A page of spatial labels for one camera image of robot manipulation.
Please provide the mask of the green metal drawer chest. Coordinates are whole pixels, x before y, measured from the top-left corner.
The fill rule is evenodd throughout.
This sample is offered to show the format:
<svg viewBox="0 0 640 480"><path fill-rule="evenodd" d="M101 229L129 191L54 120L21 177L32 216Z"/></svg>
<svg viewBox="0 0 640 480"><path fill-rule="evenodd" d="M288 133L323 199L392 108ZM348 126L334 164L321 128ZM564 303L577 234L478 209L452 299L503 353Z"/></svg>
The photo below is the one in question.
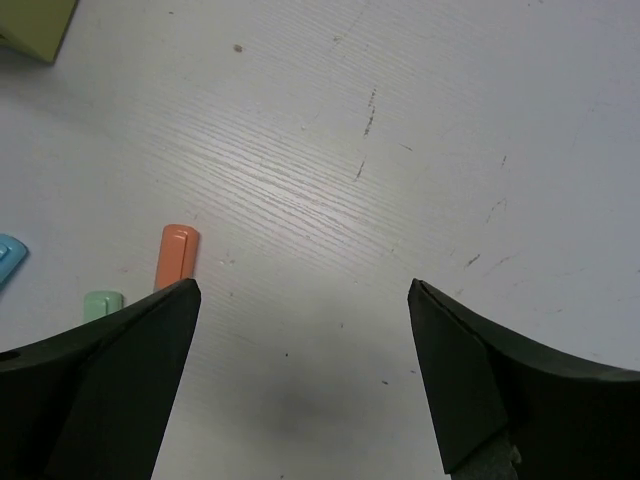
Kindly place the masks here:
<svg viewBox="0 0 640 480"><path fill-rule="evenodd" d="M1 0L1 46L54 64L78 0Z"/></svg>

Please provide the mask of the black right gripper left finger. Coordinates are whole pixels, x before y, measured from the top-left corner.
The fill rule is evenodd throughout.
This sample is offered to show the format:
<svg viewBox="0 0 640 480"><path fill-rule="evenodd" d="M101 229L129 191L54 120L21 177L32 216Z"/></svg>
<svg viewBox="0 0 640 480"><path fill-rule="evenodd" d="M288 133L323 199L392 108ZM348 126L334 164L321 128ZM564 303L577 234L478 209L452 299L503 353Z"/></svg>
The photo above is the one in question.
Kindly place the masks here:
<svg viewBox="0 0 640 480"><path fill-rule="evenodd" d="M148 479L201 303L181 280L1 354L4 479Z"/></svg>

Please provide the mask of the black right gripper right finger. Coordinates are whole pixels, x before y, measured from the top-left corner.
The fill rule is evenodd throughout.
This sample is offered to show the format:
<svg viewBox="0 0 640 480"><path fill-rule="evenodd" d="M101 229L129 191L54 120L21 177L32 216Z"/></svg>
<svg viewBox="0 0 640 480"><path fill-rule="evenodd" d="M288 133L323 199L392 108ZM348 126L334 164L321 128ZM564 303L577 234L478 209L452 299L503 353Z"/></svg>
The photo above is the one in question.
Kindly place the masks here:
<svg viewBox="0 0 640 480"><path fill-rule="evenodd" d="M453 479L635 479L639 374L561 352L414 280L411 328Z"/></svg>

